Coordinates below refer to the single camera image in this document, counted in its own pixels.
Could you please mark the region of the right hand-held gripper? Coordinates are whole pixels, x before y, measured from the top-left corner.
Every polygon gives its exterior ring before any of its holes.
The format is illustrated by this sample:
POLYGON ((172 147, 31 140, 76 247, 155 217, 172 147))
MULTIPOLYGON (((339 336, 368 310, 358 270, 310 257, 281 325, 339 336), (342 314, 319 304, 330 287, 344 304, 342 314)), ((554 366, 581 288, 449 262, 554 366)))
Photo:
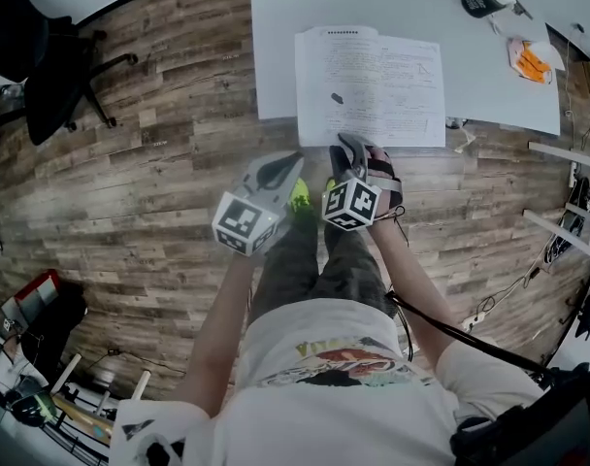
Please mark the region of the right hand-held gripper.
POLYGON ((322 193, 322 219, 343 231, 354 231, 391 216, 403 202, 402 182, 398 178, 395 181, 368 176, 367 140, 341 133, 338 139, 341 145, 329 148, 336 186, 322 193), (379 214, 377 208, 384 192, 389 192, 391 198, 388 209, 379 214))

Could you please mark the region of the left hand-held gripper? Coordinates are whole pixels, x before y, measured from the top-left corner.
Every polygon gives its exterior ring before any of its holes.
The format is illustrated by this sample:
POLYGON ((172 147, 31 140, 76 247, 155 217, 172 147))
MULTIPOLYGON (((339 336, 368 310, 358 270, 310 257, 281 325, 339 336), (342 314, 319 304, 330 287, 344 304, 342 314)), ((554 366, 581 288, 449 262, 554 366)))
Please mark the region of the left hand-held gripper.
POLYGON ((304 156, 298 151, 277 151, 252 160, 243 182, 222 195, 212 222, 215 239, 245 256, 260 251, 284 220, 284 206, 303 166, 304 156))

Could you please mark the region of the white paper booklet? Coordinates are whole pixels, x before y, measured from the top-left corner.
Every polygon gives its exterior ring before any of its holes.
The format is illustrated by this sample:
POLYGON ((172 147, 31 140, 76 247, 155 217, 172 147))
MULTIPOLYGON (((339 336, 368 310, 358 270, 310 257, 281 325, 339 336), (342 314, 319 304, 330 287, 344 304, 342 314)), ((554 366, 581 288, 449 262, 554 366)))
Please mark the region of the white paper booklet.
POLYGON ((438 44, 382 36, 367 26, 318 26, 296 34, 294 53, 301 146, 329 147, 339 133, 382 148, 444 146, 438 44))

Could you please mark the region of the person's right forearm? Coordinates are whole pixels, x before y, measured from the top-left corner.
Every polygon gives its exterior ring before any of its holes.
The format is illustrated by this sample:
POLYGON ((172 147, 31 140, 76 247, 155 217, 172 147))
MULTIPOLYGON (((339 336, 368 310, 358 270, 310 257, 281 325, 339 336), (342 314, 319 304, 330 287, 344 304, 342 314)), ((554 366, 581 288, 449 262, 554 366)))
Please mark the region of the person's right forearm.
MULTIPOLYGON (((369 232, 379 249, 395 293, 426 316, 455 325, 456 318, 450 305, 407 246, 398 226, 389 219, 380 220, 369 228, 369 232)), ((406 312, 405 316, 420 350, 430 365, 436 366, 453 340, 422 317, 411 312, 406 312)))

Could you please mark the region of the person's left forearm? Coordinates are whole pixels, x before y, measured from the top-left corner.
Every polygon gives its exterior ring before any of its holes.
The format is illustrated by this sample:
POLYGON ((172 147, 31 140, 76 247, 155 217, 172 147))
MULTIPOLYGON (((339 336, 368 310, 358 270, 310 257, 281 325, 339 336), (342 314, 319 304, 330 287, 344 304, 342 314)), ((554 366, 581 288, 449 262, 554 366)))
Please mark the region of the person's left forearm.
POLYGON ((251 258, 233 255, 172 400, 194 405, 210 417, 219 413, 239 350, 254 270, 251 258))

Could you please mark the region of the person's right hand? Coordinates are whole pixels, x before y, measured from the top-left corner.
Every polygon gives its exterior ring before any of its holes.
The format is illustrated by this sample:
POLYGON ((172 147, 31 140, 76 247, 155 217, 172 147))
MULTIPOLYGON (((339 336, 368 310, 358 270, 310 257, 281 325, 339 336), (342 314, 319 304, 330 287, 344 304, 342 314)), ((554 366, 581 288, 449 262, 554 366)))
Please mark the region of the person's right hand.
POLYGON ((366 145, 365 149, 367 152, 368 173, 380 178, 397 181, 389 155, 383 149, 376 146, 366 145))

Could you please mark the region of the person's left yellow-green shoe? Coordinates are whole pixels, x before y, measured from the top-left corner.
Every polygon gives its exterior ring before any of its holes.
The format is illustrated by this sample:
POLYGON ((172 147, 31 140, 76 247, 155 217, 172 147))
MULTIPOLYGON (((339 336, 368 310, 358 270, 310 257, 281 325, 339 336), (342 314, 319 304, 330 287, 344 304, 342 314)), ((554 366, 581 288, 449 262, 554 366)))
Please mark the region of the person's left yellow-green shoe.
POLYGON ((301 215, 303 212, 313 209, 309 188, 302 178, 297 179, 290 193, 287 205, 291 214, 294 216, 301 215))

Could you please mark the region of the camouflage trousers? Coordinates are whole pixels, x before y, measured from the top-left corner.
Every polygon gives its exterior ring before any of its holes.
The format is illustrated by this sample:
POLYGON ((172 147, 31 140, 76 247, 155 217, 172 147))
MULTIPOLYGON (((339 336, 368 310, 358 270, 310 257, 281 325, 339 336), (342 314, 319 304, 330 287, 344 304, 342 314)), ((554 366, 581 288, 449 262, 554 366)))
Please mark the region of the camouflage trousers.
POLYGON ((377 261, 359 232, 327 224, 324 242, 329 258, 319 269, 315 211, 306 207, 292 215, 290 228, 266 255, 249 322, 279 307, 317 298, 355 301, 391 318, 397 314, 398 307, 386 298, 377 261))

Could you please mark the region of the large white table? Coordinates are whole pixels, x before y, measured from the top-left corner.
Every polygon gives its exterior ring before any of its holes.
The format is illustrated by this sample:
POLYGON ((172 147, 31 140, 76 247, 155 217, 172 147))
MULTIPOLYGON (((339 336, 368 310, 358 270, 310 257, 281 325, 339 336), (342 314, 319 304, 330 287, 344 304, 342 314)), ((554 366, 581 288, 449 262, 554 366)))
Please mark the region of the large white table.
POLYGON ((470 17, 460 0, 251 0, 260 118, 296 114, 294 40, 321 25, 364 25, 385 36, 439 44, 445 112, 540 132, 560 133, 556 83, 520 78, 507 40, 547 41, 545 23, 509 10, 493 23, 470 17))

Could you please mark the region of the orange packet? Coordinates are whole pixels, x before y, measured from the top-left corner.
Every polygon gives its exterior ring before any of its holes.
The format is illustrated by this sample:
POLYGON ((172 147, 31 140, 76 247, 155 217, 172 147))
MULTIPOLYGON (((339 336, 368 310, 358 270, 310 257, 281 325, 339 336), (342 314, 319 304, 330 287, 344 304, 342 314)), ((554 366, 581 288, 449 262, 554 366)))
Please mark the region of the orange packet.
POLYGON ((550 84, 553 73, 550 65, 531 49, 533 43, 513 38, 507 41, 508 63, 521 78, 540 84, 550 84))

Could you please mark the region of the white plastic wrapper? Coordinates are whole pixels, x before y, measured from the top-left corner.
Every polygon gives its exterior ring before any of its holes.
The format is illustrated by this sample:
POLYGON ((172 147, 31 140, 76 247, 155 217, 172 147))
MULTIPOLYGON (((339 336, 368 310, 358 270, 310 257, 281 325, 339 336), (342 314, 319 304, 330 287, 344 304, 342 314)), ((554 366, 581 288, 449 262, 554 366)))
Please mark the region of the white plastic wrapper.
POLYGON ((529 49, 541 62, 547 64, 550 69, 566 70, 560 52, 549 42, 532 42, 529 49))

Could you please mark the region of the white printed t-shirt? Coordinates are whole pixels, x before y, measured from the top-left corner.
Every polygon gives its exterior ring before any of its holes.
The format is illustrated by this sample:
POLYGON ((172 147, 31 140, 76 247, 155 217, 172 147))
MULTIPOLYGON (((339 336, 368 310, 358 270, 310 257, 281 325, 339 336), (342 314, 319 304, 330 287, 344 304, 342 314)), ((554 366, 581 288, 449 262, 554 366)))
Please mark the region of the white printed t-shirt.
POLYGON ((522 370, 459 342, 428 373, 400 355, 381 311, 312 299, 249 326, 218 416, 182 402, 121 402, 110 465, 453 466, 462 421, 540 397, 522 370))

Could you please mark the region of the black office chair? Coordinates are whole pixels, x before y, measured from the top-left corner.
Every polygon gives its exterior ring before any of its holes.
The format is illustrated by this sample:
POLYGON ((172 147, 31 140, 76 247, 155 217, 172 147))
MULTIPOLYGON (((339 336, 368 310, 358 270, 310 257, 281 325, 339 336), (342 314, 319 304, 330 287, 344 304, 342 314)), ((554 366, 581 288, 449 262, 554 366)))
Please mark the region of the black office chair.
POLYGON ((47 17, 30 0, 0 0, 0 77, 21 83, 24 93, 24 106, 0 122, 25 117, 30 140, 39 146, 62 126, 77 129, 73 114, 84 98, 103 123, 115 127, 91 81, 122 62, 137 64, 138 56, 125 53, 95 65, 97 43, 106 38, 103 30, 82 37, 71 17, 47 17))

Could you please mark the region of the red white box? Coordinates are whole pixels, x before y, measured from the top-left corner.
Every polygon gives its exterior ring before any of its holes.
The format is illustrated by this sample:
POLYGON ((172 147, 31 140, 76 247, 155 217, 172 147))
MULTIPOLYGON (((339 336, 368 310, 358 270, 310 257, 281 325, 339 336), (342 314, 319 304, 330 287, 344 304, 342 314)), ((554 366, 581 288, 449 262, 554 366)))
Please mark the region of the red white box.
POLYGON ((40 312, 58 297, 60 279, 57 272, 48 269, 29 282, 2 306, 4 317, 14 319, 27 329, 40 312))

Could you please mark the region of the yellow wooden board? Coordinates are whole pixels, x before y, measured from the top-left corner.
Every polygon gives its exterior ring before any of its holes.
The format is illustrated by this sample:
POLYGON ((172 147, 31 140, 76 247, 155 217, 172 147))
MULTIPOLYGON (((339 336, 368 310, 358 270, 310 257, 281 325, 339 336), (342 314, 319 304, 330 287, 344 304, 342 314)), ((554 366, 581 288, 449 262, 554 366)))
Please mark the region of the yellow wooden board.
POLYGON ((54 395, 52 399, 60 411, 59 417, 62 420, 70 419, 74 422, 74 426, 88 437, 105 446, 110 445, 114 429, 114 423, 111 420, 79 407, 60 395, 54 395))

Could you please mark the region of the black backpack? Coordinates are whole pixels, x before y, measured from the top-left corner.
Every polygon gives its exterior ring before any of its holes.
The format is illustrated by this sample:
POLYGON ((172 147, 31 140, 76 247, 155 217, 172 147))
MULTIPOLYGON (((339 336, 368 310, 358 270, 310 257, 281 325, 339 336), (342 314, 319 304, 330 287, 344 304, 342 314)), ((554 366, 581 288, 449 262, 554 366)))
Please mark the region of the black backpack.
POLYGON ((527 408, 464 421, 450 440, 455 466, 590 466, 590 370, 556 377, 527 408))

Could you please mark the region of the green black helmet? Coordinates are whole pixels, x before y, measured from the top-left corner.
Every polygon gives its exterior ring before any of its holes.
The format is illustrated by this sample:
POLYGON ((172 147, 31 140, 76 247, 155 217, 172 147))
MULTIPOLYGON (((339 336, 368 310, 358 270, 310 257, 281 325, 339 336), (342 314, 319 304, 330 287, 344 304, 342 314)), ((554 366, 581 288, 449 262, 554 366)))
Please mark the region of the green black helmet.
POLYGON ((45 390, 29 390, 26 395, 10 391, 6 394, 7 408, 13 417, 29 427, 41 427, 56 421, 56 406, 45 390))

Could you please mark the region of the white frame rack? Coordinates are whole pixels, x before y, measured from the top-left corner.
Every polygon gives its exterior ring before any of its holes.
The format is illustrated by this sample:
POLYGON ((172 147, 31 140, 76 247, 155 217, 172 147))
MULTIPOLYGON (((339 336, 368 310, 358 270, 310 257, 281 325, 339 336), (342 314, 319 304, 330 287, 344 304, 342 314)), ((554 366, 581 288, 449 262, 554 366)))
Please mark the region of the white frame rack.
POLYGON ((71 408, 77 408, 77 413, 95 416, 100 419, 110 419, 107 410, 117 408, 121 398, 112 395, 108 388, 102 388, 102 392, 99 393, 84 387, 73 376, 75 368, 81 359, 82 356, 79 353, 75 354, 61 371, 60 376, 51 388, 52 398, 56 406, 64 409, 67 415, 71 414, 71 408))

